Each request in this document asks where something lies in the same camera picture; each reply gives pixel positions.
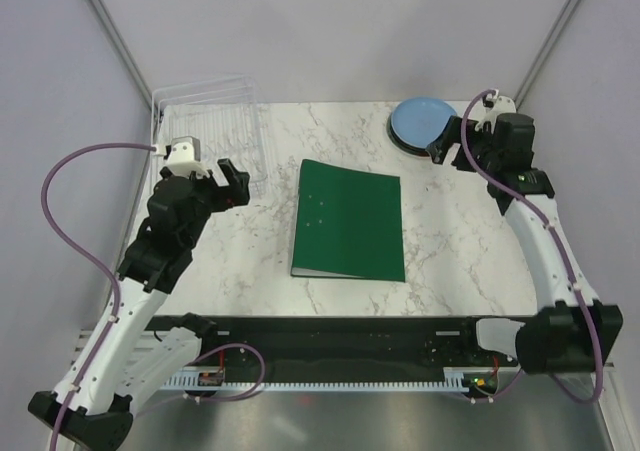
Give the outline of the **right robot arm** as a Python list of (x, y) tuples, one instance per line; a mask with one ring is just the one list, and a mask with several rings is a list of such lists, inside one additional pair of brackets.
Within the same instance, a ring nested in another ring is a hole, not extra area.
[(594, 372), (609, 356), (623, 324), (616, 305), (601, 302), (565, 243), (555, 191), (532, 165), (534, 121), (501, 113), (493, 121), (448, 119), (427, 152), (441, 164), (453, 145), (459, 171), (488, 179), (487, 191), (514, 232), (531, 275), (538, 310), (528, 318), (480, 318), (458, 339), (467, 363), (493, 352), (515, 359), (528, 374)]

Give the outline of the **light blue plate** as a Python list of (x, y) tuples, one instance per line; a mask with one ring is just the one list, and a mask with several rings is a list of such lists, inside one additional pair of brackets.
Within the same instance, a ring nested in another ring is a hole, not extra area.
[(396, 106), (388, 126), (391, 137), (401, 148), (422, 154), (456, 115), (455, 109), (441, 99), (414, 97)]

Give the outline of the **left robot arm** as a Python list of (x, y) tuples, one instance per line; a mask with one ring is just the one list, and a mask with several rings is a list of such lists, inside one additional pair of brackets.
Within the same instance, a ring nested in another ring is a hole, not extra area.
[(163, 340), (135, 364), (129, 362), (147, 325), (173, 292), (214, 213), (250, 200), (250, 176), (228, 159), (218, 166), (227, 183), (194, 165), (161, 171), (147, 201), (147, 216), (126, 250), (108, 307), (65, 377), (34, 394), (29, 412), (87, 450), (116, 450), (147, 401), (182, 367), (208, 364), (219, 353), (212, 321), (180, 317)]

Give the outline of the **dark red beige plate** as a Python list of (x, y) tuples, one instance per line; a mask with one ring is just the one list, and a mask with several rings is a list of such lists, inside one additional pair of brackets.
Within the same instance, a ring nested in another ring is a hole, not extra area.
[(429, 149), (428, 148), (419, 148), (419, 147), (414, 147), (414, 146), (410, 146), (410, 145), (406, 145), (404, 143), (400, 143), (399, 144), (399, 148), (412, 155), (412, 156), (417, 156), (417, 157), (424, 157), (424, 158), (431, 158), (431, 155), (429, 153)]

